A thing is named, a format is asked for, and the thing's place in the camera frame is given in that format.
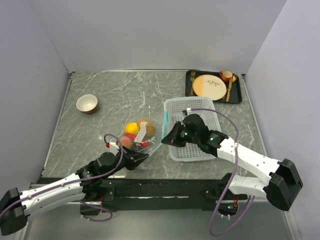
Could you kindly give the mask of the pink peach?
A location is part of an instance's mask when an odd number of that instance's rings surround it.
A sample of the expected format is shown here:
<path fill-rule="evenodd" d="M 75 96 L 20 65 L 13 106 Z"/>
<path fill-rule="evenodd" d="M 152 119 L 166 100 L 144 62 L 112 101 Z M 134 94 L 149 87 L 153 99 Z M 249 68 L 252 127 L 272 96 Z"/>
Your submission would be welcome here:
<path fill-rule="evenodd" d="M 120 139 L 120 142 L 121 142 L 122 146 L 126 147 L 127 149 L 132 149 L 134 146 L 134 141 L 131 138 L 129 138 L 128 136 L 123 136 Z"/>

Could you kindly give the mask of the red chili pepper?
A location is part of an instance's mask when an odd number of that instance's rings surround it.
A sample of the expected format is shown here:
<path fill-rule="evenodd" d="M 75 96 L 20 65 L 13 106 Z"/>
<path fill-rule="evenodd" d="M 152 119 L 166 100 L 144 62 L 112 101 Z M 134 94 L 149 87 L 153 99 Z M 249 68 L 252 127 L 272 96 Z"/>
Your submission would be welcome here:
<path fill-rule="evenodd" d="M 126 132 L 124 135 L 125 135 L 126 137 L 130 138 L 131 140 L 133 140 L 134 143 L 138 144 L 138 145 L 141 146 L 141 147 L 146 148 L 146 147 L 149 146 L 149 143 L 148 143 L 147 141 L 140 140 L 140 138 L 137 137 L 136 134 Z"/>

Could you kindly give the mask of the brown kiwi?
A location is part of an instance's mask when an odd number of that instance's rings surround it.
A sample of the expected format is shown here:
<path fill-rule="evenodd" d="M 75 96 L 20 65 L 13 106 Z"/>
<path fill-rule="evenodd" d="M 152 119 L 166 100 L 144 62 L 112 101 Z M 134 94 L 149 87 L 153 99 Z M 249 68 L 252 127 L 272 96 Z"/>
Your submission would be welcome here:
<path fill-rule="evenodd" d="M 147 125 L 146 126 L 146 134 L 145 134 L 145 137 L 146 138 L 151 138 L 155 135 L 155 128 L 151 125 Z"/>

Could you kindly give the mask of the orange mango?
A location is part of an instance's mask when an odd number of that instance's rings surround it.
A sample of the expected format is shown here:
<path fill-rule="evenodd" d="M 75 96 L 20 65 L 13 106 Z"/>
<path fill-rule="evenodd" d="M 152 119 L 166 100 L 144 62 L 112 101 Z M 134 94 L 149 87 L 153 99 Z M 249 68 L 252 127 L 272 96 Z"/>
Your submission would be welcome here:
<path fill-rule="evenodd" d="M 137 121 L 137 125 L 141 127 L 141 125 L 148 127 L 153 127 L 152 121 L 148 118 L 141 118 Z"/>

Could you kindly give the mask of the clear zip top bag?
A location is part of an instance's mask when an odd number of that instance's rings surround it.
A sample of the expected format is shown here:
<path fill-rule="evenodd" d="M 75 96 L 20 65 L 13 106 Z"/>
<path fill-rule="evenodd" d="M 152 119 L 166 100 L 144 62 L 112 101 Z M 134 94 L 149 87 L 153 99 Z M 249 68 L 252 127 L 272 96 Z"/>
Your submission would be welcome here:
<path fill-rule="evenodd" d="M 153 117 L 142 117 L 124 125 L 121 135 L 114 145 L 152 156 L 161 147 L 169 126 L 167 111 Z"/>

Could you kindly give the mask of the yellow orange fruit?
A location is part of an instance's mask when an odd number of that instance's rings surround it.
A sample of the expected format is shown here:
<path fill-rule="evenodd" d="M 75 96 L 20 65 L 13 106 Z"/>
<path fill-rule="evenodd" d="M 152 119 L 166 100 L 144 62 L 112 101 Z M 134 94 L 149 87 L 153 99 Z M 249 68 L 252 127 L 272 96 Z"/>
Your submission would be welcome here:
<path fill-rule="evenodd" d="M 129 134 L 136 135 L 139 131 L 140 131 L 140 127 L 136 122 L 130 122 L 124 128 L 124 132 Z"/>

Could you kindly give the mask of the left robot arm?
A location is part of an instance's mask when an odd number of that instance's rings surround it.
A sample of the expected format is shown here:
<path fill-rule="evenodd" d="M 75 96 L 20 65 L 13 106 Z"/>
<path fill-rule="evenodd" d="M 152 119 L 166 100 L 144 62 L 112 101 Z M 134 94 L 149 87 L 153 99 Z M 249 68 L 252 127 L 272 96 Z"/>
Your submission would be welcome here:
<path fill-rule="evenodd" d="M 8 236 L 23 229 L 29 220 L 66 203 L 93 201 L 102 180 L 123 168 L 134 170 L 149 157 L 127 148 L 117 154 L 104 152 L 75 173 L 32 190 L 8 190 L 0 200 L 0 233 Z"/>

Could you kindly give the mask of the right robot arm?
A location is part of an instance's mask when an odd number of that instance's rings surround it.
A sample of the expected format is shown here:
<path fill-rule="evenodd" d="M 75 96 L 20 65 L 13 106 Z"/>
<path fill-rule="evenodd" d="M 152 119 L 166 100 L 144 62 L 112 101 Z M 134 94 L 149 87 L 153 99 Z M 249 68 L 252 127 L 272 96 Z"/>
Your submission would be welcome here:
<path fill-rule="evenodd" d="M 234 195 L 255 196 L 288 211 L 303 187 L 293 161 L 287 158 L 276 160 L 244 147 L 226 134 L 210 130 L 195 113 L 177 121 L 161 142 L 178 148 L 195 144 L 202 152 L 232 162 L 254 175 L 235 175 L 231 182 L 221 184 L 218 192 L 224 199 Z"/>

